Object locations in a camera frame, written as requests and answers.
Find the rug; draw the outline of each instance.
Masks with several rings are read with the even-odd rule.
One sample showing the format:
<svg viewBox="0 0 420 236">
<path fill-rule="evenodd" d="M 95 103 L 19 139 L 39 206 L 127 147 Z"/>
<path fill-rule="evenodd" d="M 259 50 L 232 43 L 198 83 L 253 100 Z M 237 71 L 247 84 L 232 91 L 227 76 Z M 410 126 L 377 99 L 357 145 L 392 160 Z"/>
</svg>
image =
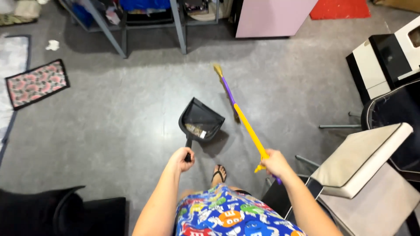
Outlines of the rug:
<svg viewBox="0 0 420 236">
<path fill-rule="evenodd" d="M 0 27 L 12 26 L 17 24 L 30 24 L 37 22 L 37 18 L 26 18 L 22 16 L 15 16 L 13 14 L 0 14 Z"/>
<path fill-rule="evenodd" d="M 0 36 L 0 76 L 2 78 L 29 69 L 31 36 Z M 0 164 L 17 112 L 13 111 L 6 82 L 0 83 Z"/>
<path fill-rule="evenodd" d="M 57 59 L 43 66 L 6 78 L 9 99 L 14 110 L 39 102 L 70 87 L 63 61 Z"/>
<path fill-rule="evenodd" d="M 370 17 L 366 0 L 318 0 L 310 13 L 312 20 Z"/>
</svg>

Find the black dustpan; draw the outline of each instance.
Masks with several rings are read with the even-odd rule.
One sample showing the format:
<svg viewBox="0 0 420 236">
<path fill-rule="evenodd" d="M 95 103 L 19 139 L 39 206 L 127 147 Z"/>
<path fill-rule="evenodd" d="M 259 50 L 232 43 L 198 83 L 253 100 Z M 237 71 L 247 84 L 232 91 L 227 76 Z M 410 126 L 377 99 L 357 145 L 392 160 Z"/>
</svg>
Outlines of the black dustpan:
<svg viewBox="0 0 420 236">
<path fill-rule="evenodd" d="M 192 141 L 208 142 L 222 127 L 225 118 L 204 105 L 197 98 L 192 98 L 179 118 L 179 127 L 186 134 L 186 147 L 192 146 Z M 187 154 L 185 161 L 191 161 Z"/>
</svg>

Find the white chair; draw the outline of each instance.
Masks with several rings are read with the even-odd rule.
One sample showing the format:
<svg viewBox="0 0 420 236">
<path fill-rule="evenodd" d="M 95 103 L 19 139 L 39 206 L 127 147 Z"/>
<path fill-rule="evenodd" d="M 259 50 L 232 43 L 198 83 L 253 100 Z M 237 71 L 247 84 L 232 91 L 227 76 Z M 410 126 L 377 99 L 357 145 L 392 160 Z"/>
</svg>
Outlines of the white chair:
<svg viewBox="0 0 420 236">
<path fill-rule="evenodd" d="M 392 236 L 418 205 L 419 192 L 386 163 L 412 132 L 399 123 L 350 134 L 321 166 L 296 156 L 318 166 L 318 201 L 350 235 Z"/>
</svg>

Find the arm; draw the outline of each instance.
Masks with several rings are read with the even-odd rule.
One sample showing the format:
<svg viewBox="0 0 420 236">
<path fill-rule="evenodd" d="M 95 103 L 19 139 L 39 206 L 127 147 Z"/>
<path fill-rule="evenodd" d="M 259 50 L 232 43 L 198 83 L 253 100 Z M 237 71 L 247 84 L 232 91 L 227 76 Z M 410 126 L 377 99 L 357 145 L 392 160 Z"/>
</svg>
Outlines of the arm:
<svg viewBox="0 0 420 236">
<path fill-rule="evenodd" d="M 343 236 L 289 166 L 282 153 L 272 149 L 267 149 L 266 152 L 270 158 L 262 160 L 261 164 L 267 168 L 268 174 L 272 173 L 282 180 L 299 228 L 310 236 Z"/>
<path fill-rule="evenodd" d="M 189 163 L 184 161 L 187 153 L 191 154 Z M 169 236 L 172 234 L 179 178 L 182 172 L 194 165 L 194 162 L 194 153 L 189 147 L 182 147 L 172 155 L 137 220 L 132 236 Z"/>
</svg>

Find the pink patterned mat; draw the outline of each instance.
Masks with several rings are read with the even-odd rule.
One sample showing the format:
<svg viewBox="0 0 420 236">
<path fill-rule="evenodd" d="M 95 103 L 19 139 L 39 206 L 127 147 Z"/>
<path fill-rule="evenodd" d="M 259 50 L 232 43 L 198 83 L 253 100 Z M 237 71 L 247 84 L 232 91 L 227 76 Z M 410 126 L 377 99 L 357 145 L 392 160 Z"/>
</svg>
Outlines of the pink patterned mat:
<svg viewBox="0 0 420 236">
<path fill-rule="evenodd" d="M 6 86 L 13 109 L 19 110 L 69 88 L 70 83 L 63 61 L 57 59 L 30 71 L 7 77 Z"/>
</svg>

